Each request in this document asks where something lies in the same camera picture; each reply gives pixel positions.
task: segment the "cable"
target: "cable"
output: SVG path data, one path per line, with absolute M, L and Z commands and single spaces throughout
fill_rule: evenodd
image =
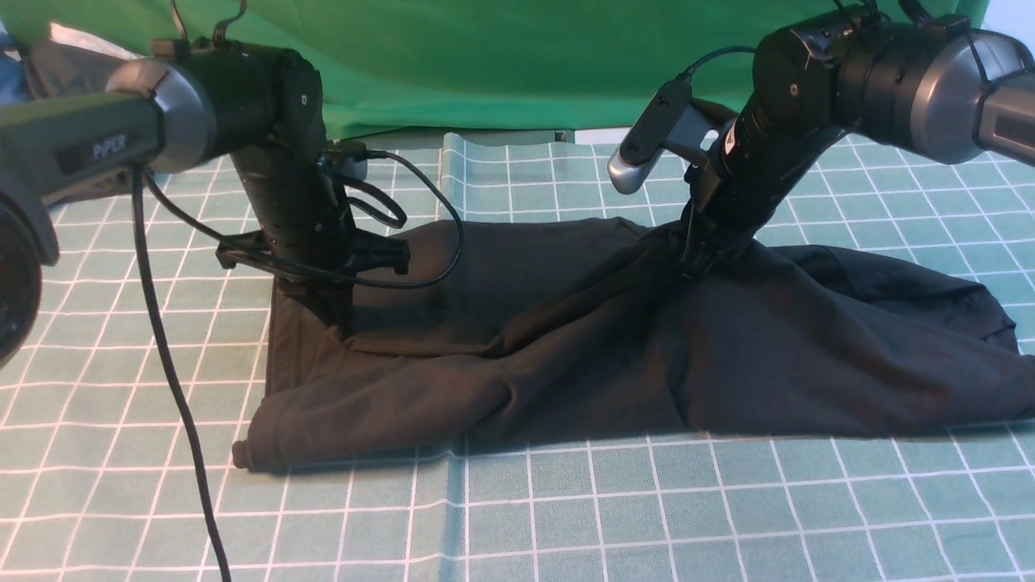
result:
M 390 196 L 385 194 L 383 190 L 379 188 L 378 186 L 369 182 L 364 182 L 363 180 L 353 178 L 352 176 L 346 176 L 345 174 L 338 172 L 331 173 L 331 180 L 334 182 L 335 193 L 338 194 L 338 196 L 342 197 L 343 199 L 348 199 L 349 204 L 351 206 L 355 206 L 356 208 L 359 208 L 363 212 L 366 212 L 367 214 L 369 214 L 372 219 L 381 223 L 382 225 L 385 225 L 386 227 L 390 227 L 393 229 L 401 229 L 404 226 L 406 226 L 407 216 L 406 212 L 403 210 L 403 207 L 400 206 L 397 202 L 392 200 Z M 381 210 L 378 210 L 373 205 L 367 203 L 365 200 L 360 200 L 358 198 L 353 198 L 353 197 L 346 197 L 344 186 L 349 186 L 353 190 L 358 190 L 359 192 L 371 196 L 381 204 L 384 204 L 385 207 L 388 209 L 388 211 L 392 213 L 392 215 L 389 216 L 388 214 L 385 214 Z
M 169 387 L 173 391 L 176 407 L 180 410 L 180 417 L 183 419 L 183 430 L 187 433 L 190 456 L 194 458 L 195 476 L 198 479 L 198 493 L 201 495 L 201 506 L 205 514 L 205 526 L 208 528 L 208 536 L 212 541 L 212 551 L 215 553 L 215 561 L 219 565 L 219 577 L 223 582 L 231 582 L 230 563 L 227 561 L 227 552 L 223 548 L 223 540 L 219 537 L 219 529 L 216 527 L 215 511 L 212 508 L 212 495 L 208 489 L 208 475 L 205 472 L 205 460 L 202 456 L 201 439 L 198 438 L 198 429 L 195 427 L 190 407 L 187 406 L 187 399 L 183 396 L 183 388 L 176 377 L 173 355 L 169 349 L 169 340 L 166 338 L 165 327 L 161 324 L 158 298 L 154 291 L 154 277 L 151 273 L 151 262 L 147 254 L 147 233 L 144 227 L 144 175 L 142 167 L 135 166 L 132 168 L 132 233 L 137 248 L 140 282 L 144 288 L 144 301 L 147 303 L 147 315 L 151 320 L 151 329 L 154 332 L 154 345 L 158 350 L 158 357 L 161 359 L 161 367 L 166 372 Z M 153 183 L 153 179 L 150 176 L 146 179 Z
M 683 71 L 683 76 L 686 77 L 687 79 L 691 79 L 691 78 L 693 78 L 693 74 L 696 74 L 698 71 L 698 69 L 701 68 L 701 65 L 705 64 L 706 62 L 708 62 L 708 61 L 710 61 L 712 59 L 721 57 L 722 55 L 729 55 L 730 53 L 751 53 L 751 54 L 755 54 L 755 47 L 739 47 L 739 46 L 735 46 L 735 47 L 727 47 L 724 49 L 719 49 L 717 51 L 712 51 L 711 53 L 708 53 L 707 55 L 705 55 L 705 56 L 701 57 L 700 59 L 698 59 L 697 62 L 694 62 L 690 66 L 686 67 L 686 70 Z
M 227 29 L 230 28 L 230 25 L 234 24 L 238 21 L 238 19 L 244 16 L 244 12 L 248 9 L 248 2 L 247 0 L 240 0 L 239 4 L 240 7 L 237 10 L 236 17 L 216 23 L 215 30 L 212 31 L 212 42 L 217 45 L 225 42 L 227 40 Z
M 351 285 L 358 285 L 360 287 L 372 287 L 375 289 L 413 290 L 413 289 L 424 289 L 438 284 L 446 277 L 448 277 L 449 273 L 452 272 L 452 270 L 456 267 L 456 264 L 460 263 L 460 258 L 464 251 L 464 221 L 460 217 L 460 213 L 456 212 L 456 209 L 453 208 L 453 205 L 439 191 L 439 188 L 435 185 L 435 183 L 432 182 L 432 180 L 428 179 L 427 176 L 425 176 L 424 173 L 421 172 L 419 168 L 414 166 L 408 159 L 388 151 L 379 151 L 379 150 L 369 150 L 367 152 L 367 157 L 390 158 L 405 166 L 407 170 L 413 172 L 413 174 L 416 175 L 417 178 L 419 178 L 420 181 L 422 181 L 424 185 L 426 185 L 432 191 L 432 194 L 434 194 L 435 197 L 438 198 L 440 202 L 442 202 L 442 205 L 445 206 L 446 210 L 452 216 L 453 222 L 456 223 L 456 251 L 453 253 L 452 260 L 446 266 L 446 268 L 443 269 L 442 272 L 436 275 L 434 279 L 417 283 L 392 283 L 389 281 L 374 281 L 369 279 L 349 277 L 347 274 L 342 274 L 339 272 L 310 267 L 308 265 L 303 265 L 301 263 L 296 263 L 294 261 L 287 261 L 285 259 L 280 259 L 279 257 L 274 257 L 272 255 L 258 253 L 252 249 L 248 249 L 247 246 L 238 244 L 233 239 L 228 238 L 227 236 L 216 232 L 215 230 L 211 229 L 210 227 L 206 226 L 205 224 L 201 223 L 200 221 L 191 216 L 190 214 L 184 212 L 179 206 L 176 206 L 176 204 L 174 204 L 173 201 L 169 200 L 169 198 L 166 197 L 166 195 L 161 192 L 161 188 L 158 187 L 158 184 L 155 183 L 154 179 L 151 178 L 150 176 L 145 176 L 144 181 L 147 184 L 147 187 L 151 191 L 151 194 L 153 194 L 154 197 L 158 200 L 158 203 L 165 206 L 167 210 L 172 212 L 174 216 L 183 221 L 184 223 L 189 225 L 191 228 L 196 229 L 198 232 L 204 234 L 205 236 L 208 236 L 209 238 L 212 238 L 225 244 L 226 246 L 229 246 L 230 249 L 233 249 L 240 253 L 244 253 L 246 256 L 253 259 L 268 262 L 280 268 L 289 269 L 300 274 L 308 274 L 309 277 L 321 278 L 333 283 L 346 283 Z
M 184 40 L 189 40 L 190 37 L 187 35 L 187 28 L 183 26 L 183 19 L 180 17 L 180 9 L 176 6 L 176 0 L 172 0 L 173 4 L 173 24 L 176 25 L 176 31 L 180 33 L 180 38 Z

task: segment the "green screen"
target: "green screen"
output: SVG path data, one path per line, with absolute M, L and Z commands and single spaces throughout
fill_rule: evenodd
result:
M 987 0 L 925 0 L 980 20 Z M 191 37 L 237 0 L 180 0 Z M 880 6 L 904 17 L 893 0 Z M 629 125 L 657 87 L 698 57 L 756 45 L 829 11 L 828 0 L 249 0 L 229 36 L 298 50 L 324 81 L 332 138 L 402 126 L 542 129 Z M 22 42 L 51 21 L 147 54 L 173 37 L 168 0 L 0 0 Z M 696 94 L 739 109 L 750 56 L 702 68 Z

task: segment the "fabric fold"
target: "fabric fold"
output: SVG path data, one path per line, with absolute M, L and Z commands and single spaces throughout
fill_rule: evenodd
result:
M 418 280 L 449 223 L 401 233 Z M 272 297 L 267 394 L 234 463 L 253 470 L 436 446 L 707 430 L 879 437 L 1035 414 L 1035 368 L 977 283 L 898 259 L 755 243 L 701 283 L 675 225 L 467 226 L 456 271 L 357 288 L 339 342 Z

